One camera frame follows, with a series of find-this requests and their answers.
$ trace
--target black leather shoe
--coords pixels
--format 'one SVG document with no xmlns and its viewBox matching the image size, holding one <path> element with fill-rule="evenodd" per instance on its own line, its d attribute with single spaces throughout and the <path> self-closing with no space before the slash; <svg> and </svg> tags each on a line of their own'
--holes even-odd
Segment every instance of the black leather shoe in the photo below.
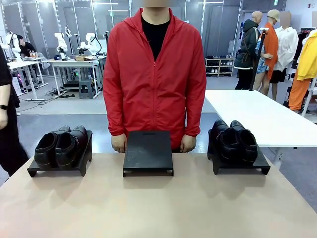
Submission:
<svg viewBox="0 0 317 238">
<path fill-rule="evenodd" d="M 42 170 L 57 167 L 55 159 L 55 147 L 61 134 L 70 132 L 70 127 L 62 128 L 45 134 L 35 148 L 34 160 Z"/>
<path fill-rule="evenodd" d="M 79 125 L 69 133 L 63 133 L 56 145 L 56 162 L 63 169 L 71 169 L 77 156 L 85 149 L 88 136 L 85 127 Z"/>
<path fill-rule="evenodd" d="M 231 161 L 238 156 L 238 141 L 234 129 L 228 127 L 223 120 L 217 120 L 209 131 L 209 140 L 213 142 L 220 155 Z"/>
<path fill-rule="evenodd" d="M 241 159 L 245 162 L 254 162 L 258 157 L 258 146 L 253 134 L 236 120 L 231 123 L 230 127 L 237 132 Z"/>
</svg>

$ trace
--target hand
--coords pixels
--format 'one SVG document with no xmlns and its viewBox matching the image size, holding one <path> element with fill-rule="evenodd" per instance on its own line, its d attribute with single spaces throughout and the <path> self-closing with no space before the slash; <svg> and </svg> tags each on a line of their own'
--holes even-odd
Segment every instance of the hand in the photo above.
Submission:
<svg viewBox="0 0 317 238">
<path fill-rule="evenodd" d="M 111 145 L 116 152 L 124 153 L 127 148 L 127 137 L 125 134 L 112 136 L 111 137 Z"/>
<path fill-rule="evenodd" d="M 8 115 L 6 110 L 0 109 L 0 130 L 6 127 L 8 124 Z"/>
<path fill-rule="evenodd" d="M 263 55 L 263 58 L 265 58 L 265 59 L 273 59 L 273 55 L 271 55 L 271 54 L 264 54 Z"/>
<path fill-rule="evenodd" d="M 196 137 L 184 135 L 182 142 L 180 143 L 180 152 L 188 153 L 192 151 L 196 146 Z"/>
</svg>

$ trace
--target black sleeve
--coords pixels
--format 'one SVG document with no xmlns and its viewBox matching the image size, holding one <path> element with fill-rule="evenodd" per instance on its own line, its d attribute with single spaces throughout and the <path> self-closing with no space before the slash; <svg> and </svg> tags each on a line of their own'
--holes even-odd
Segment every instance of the black sleeve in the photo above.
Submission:
<svg viewBox="0 0 317 238">
<path fill-rule="evenodd" d="M 0 47 L 0 86 L 11 84 L 12 77 L 6 64 L 6 59 L 4 57 L 4 53 L 2 48 Z"/>
<path fill-rule="evenodd" d="M 34 46 L 31 43 L 26 42 L 26 44 L 28 45 L 28 48 L 30 49 L 30 51 L 36 52 L 36 49 L 34 48 Z"/>
<path fill-rule="evenodd" d="M 259 31 L 253 27 L 251 28 L 249 31 L 250 32 L 250 43 L 249 43 L 249 52 L 251 54 L 252 59 L 256 59 L 257 58 L 257 54 L 256 54 L 256 47 L 257 47 L 257 43 L 258 43 L 258 38 L 260 37 Z"/>
</svg>

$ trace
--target stool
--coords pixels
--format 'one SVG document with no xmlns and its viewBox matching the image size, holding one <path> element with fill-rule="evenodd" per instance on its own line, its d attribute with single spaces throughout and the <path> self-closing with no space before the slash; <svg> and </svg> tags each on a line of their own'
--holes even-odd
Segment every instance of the stool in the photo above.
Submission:
<svg viewBox="0 0 317 238">
<path fill-rule="evenodd" d="M 93 83 L 91 80 L 79 81 L 79 98 L 93 98 L 95 95 Z"/>
</svg>

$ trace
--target red jacket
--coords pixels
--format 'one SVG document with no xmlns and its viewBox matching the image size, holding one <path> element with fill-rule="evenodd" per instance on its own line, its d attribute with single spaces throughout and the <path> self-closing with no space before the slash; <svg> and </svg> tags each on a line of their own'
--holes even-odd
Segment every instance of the red jacket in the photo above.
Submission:
<svg viewBox="0 0 317 238">
<path fill-rule="evenodd" d="M 104 98 L 111 135 L 169 130 L 172 148 L 200 133 L 206 70 L 199 31 L 172 14 L 154 62 L 141 12 L 116 24 L 108 40 Z"/>
</svg>

